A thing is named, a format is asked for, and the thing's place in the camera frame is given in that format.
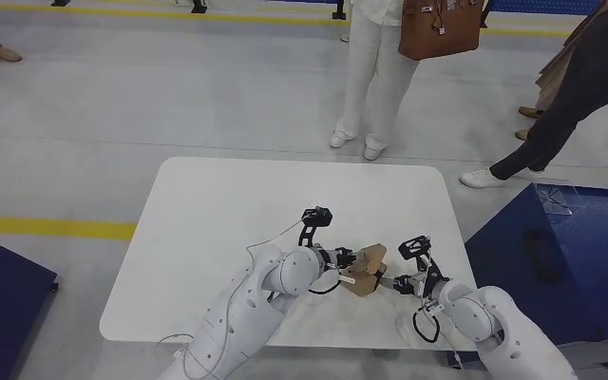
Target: white pants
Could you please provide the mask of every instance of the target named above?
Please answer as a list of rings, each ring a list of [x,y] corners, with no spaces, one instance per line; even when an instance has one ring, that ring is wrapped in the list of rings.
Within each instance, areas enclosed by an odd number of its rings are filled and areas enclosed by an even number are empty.
[[[389,146],[395,118],[408,91],[418,62],[397,51],[401,27],[387,27],[367,19],[355,5],[351,17],[346,104],[344,116],[335,128],[336,135],[350,140],[357,137],[373,74],[378,88],[371,99],[371,133],[366,144],[382,150]]]

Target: brown leather handbag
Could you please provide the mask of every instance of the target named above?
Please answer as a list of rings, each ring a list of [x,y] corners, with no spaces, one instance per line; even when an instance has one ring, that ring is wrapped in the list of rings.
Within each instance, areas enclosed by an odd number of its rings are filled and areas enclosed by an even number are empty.
[[[404,0],[399,52],[420,61],[479,47],[484,0]]]

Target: white table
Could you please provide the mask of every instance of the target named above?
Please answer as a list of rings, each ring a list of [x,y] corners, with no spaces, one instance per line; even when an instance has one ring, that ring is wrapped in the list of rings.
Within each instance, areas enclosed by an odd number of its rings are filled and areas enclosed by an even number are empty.
[[[244,247],[276,236],[316,205],[333,213],[332,225],[315,235],[324,247],[380,242],[389,249],[388,276],[398,276],[416,272],[414,262],[400,257],[399,245],[430,236],[444,276],[475,285],[446,185],[434,168],[173,158],[162,165],[143,209],[105,306],[102,335],[156,342],[195,332],[217,294],[248,264]],[[300,230],[275,244],[296,246]],[[314,287],[326,289],[335,276],[326,273]],[[430,345],[415,333],[411,316],[418,307],[412,296],[382,287],[366,298],[342,287],[306,294],[268,344],[449,350],[443,338]],[[474,350],[447,318],[440,321],[458,350]],[[430,326],[426,332],[432,333]]]

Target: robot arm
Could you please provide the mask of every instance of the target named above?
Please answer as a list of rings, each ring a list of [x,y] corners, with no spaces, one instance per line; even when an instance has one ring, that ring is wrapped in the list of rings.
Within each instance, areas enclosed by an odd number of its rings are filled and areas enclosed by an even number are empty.
[[[493,286],[474,290],[443,277],[429,248],[427,237],[405,242],[399,251],[405,259],[415,257],[420,272],[385,280],[383,285],[428,299],[425,308],[449,316],[456,329],[475,342],[482,362],[497,380],[578,379],[566,358],[507,292]]]
[[[234,280],[207,309],[192,342],[159,380],[226,379],[266,345],[294,300],[308,292],[323,273],[346,268],[363,255],[313,244],[316,228],[332,221],[330,210],[306,210],[302,221],[300,246],[283,252],[273,244],[264,245],[253,270],[246,269],[243,279]],[[277,295],[268,296],[269,291]]]

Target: gray floor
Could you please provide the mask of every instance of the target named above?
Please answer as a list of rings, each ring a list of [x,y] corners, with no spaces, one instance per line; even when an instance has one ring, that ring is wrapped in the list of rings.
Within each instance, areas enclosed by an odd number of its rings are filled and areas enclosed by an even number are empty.
[[[1,42],[26,56],[0,64],[0,215],[136,221],[160,164],[173,156],[362,162],[362,139],[338,151],[327,144],[344,99],[344,31],[0,12]],[[474,191],[457,178],[518,146],[512,134],[530,122],[517,106],[534,104],[536,73],[561,43],[484,36],[473,53],[422,63],[394,144],[378,163],[438,168],[469,238],[526,183]],[[582,123],[548,176],[608,186],[607,118],[602,110]],[[170,361],[175,346],[155,351],[99,334],[126,242],[1,236],[0,243],[58,272],[63,286],[16,378],[154,379]],[[234,378],[488,378],[480,370],[461,376],[442,359],[269,349]],[[581,364],[581,378],[606,375],[593,367]]]

